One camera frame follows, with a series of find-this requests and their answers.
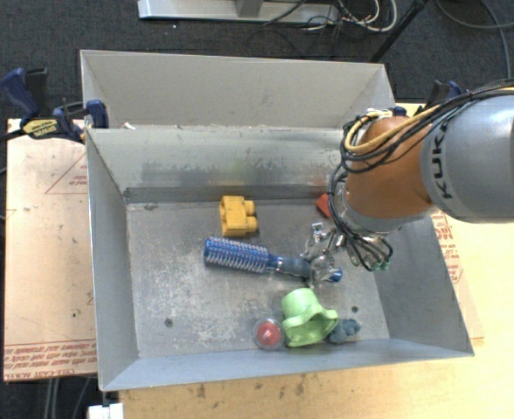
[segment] white cable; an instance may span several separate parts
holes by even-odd
[[[346,7],[341,0],[337,0],[337,1],[338,1],[338,4],[342,8]],[[396,22],[398,20],[398,9],[396,7],[395,0],[389,0],[390,6],[391,6],[392,21],[390,22],[389,25],[383,26],[383,27],[380,27],[380,28],[376,28],[376,27],[370,26],[370,24],[372,22],[374,22],[379,17],[379,14],[380,14],[379,0],[374,0],[374,1],[375,1],[376,12],[375,12],[375,15],[372,18],[367,18],[366,17],[366,18],[364,18],[362,20],[359,20],[358,18],[356,18],[352,14],[350,14],[349,11],[348,11],[349,17],[343,17],[342,20],[344,20],[345,22],[352,23],[352,24],[357,24],[358,26],[361,26],[361,27],[363,27],[366,30],[371,31],[371,32],[386,32],[386,31],[392,30],[394,28],[394,26],[396,25]]]
[[[366,28],[370,31],[374,31],[374,32],[381,32],[381,31],[389,31],[389,30],[392,30],[394,28],[394,26],[396,25],[396,21],[398,19],[398,9],[396,8],[396,2],[395,0],[389,0],[390,1],[390,5],[391,5],[391,12],[392,12],[392,15],[393,15],[393,20],[392,22],[388,25],[388,26],[385,26],[385,27],[382,27],[382,28],[374,28],[373,26],[366,26]]]

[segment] yellow cable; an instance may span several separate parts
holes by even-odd
[[[426,110],[425,112],[421,112],[421,113],[417,114],[416,116],[413,116],[412,118],[409,118],[408,120],[399,124],[398,126],[393,127],[390,130],[387,130],[384,134],[373,138],[372,140],[368,141],[367,143],[363,143],[358,146],[352,146],[351,140],[352,140],[353,136],[357,133],[357,131],[361,128],[361,126],[363,126],[363,123],[367,120],[367,118],[373,118],[374,117],[373,115],[377,114],[379,112],[368,113],[365,117],[361,118],[358,122],[356,122],[352,126],[350,131],[347,133],[346,139],[344,140],[344,148],[346,148],[346,150],[348,152],[354,152],[356,154],[358,154],[360,152],[368,152],[371,148],[378,146],[379,144],[381,144],[388,138],[394,136],[395,134],[398,134],[405,127],[412,126],[415,123],[417,123],[419,120],[422,120],[423,118],[428,117],[437,108],[439,108],[439,106],[433,106],[433,107],[429,108],[428,110]]]

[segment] metal stand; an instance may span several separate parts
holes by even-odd
[[[199,19],[239,22],[268,22],[285,14],[297,3],[265,0],[139,0],[140,19]],[[330,4],[304,3],[283,23],[323,24],[336,17]]]

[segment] blue clamp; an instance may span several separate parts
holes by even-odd
[[[86,106],[74,103],[70,106],[64,104],[53,110],[52,117],[38,117],[39,105],[25,84],[25,70],[17,68],[4,76],[1,81],[1,90],[8,100],[24,112],[20,120],[20,130],[36,140],[47,138],[60,138],[64,140],[83,143],[84,129],[72,121],[76,116],[90,116],[91,127],[108,128],[109,118],[103,102],[89,100]]]

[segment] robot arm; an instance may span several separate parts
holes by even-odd
[[[385,236],[434,210],[465,222],[514,222],[514,79],[408,117],[401,108],[348,123],[329,206],[346,248],[368,270]]]

